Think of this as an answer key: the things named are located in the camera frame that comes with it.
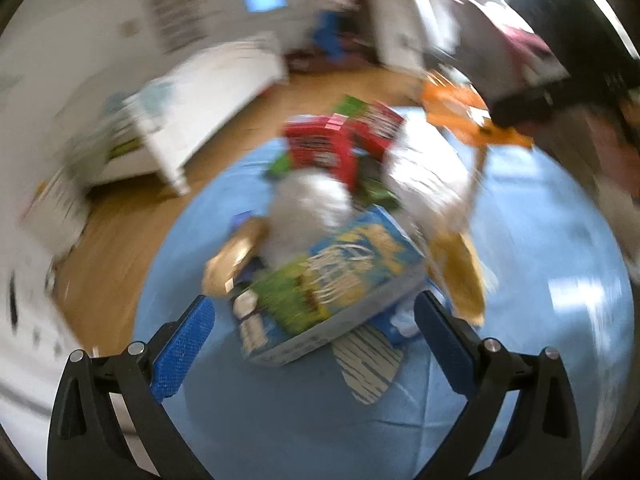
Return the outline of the gold foil wrapper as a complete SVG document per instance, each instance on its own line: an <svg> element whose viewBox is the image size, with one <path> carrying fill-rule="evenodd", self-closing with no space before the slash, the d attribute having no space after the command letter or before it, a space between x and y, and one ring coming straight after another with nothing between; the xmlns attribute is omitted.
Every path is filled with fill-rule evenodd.
<svg viewBox="0 0 640 480"><path fill-rule="evenodd" d="M248 218L206 262L202 293L209 297L228 295L268 234L269 222L265 217Z"/></svg>

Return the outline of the white plastic bag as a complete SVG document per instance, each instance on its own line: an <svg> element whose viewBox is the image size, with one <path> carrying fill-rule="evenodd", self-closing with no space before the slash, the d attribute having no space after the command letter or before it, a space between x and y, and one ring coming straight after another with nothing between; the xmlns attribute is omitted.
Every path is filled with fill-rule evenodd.
<svg viewBox="0 0 640 480"><path fill-rule="evenodd" d="M343 182L318 168L294 170L274 188L259 255L271 269L280 268L351 218L352 196Z"/></svg>

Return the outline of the red milk carton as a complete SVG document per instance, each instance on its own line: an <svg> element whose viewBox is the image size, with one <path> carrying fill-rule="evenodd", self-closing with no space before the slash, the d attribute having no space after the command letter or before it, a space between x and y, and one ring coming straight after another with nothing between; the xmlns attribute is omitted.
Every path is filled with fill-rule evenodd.
<svg viewBox="0 0 640 480"><path fill-rule="evenodd" d="M355 187L357 161L347 116L295 116L284 124L283 134L293 169L320 168L350 190Z"/></svg>
<svg viewBox="0 0 640 480"><path fill-rule="evenodd" d="M350 120L350 128L357 145L372 158L382 162L405 121L405 118L390 107L374 102L367 104Z"/></svg>

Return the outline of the white striped paper piece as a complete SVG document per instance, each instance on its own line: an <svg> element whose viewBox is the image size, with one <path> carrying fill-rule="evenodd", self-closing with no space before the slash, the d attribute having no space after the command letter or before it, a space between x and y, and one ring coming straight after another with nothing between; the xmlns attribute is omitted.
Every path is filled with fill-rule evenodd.
<svg viewBox="0 0 640 480"><path fill-rule="evenodd" d="M394 382L404 359L404 352L369 325L335 339L331 350L352 396L364 405L378 403Z"/></svg>

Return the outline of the blue yellow snack box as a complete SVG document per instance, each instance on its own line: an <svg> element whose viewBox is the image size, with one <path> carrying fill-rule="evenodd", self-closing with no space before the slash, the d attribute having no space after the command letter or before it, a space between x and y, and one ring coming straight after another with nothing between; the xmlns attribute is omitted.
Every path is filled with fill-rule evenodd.
<svg viewBox="0 0 640 480"><path fill-rule="evenodd" d="M424 255L382 207L273 271L260 271L235 298L244 356L282 366L345 335L417 292Z"/></svg>

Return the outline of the white wooden bed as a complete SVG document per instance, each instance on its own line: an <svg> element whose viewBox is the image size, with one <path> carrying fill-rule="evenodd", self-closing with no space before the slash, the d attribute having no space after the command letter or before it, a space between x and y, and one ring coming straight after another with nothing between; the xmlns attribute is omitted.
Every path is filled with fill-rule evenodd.
<svg viewBox="0 0 640 480"><path fill-rule="evenodd" d="M195 51L174 67L130 58L101 70L55 116L64 167L86 188L157 174L189 194L184 166L227 122L288 81L274 32Z"/></svg>

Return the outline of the orange snack bag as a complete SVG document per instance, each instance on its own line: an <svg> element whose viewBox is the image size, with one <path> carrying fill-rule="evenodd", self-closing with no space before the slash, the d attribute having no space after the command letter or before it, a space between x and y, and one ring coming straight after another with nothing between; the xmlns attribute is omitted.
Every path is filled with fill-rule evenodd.
<svg viewBox="0 0 640 480"><path fill-rule="evenodd" d="M534 141L514 128L496 126L477 91L468 84L455 84L436 70L426 73L421 91L426 120L449 130L458 141L472 148L518 146L531 150Z"/></svg>

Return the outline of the white desk cabinet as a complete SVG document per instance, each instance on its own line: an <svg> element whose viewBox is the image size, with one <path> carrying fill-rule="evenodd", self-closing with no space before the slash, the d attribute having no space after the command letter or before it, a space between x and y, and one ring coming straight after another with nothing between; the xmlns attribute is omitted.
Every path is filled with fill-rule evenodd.
<svg viewBox="0 0 640 480"><path fill-rule="evenodd" d="M430 0L370 0L378 60L390 70L420 74L424 54L438 39Z"/></svg>

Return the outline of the brown clothes pile shelf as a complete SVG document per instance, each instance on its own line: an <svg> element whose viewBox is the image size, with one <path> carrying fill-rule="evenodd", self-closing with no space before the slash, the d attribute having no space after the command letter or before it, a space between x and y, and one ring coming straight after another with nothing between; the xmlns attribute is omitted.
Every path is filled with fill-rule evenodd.
<svg viewBox="0 0 640 480"><path fill-rule="evenodd" d="M370 65L358 44L357 15L363 0L323 0L305 47L288 52L291 73L323 74L362 70Z"/></svg>

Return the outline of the wall poster chart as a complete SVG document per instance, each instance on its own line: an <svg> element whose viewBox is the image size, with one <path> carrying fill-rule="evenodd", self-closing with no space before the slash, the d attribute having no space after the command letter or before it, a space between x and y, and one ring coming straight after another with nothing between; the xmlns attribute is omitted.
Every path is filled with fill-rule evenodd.
<svg viewBox="0 0 640 480"><path fill-rule="evenodd" d="M165 53L175 52L198 40L206 32L198 0L142 0L158 42Z"/></svg>

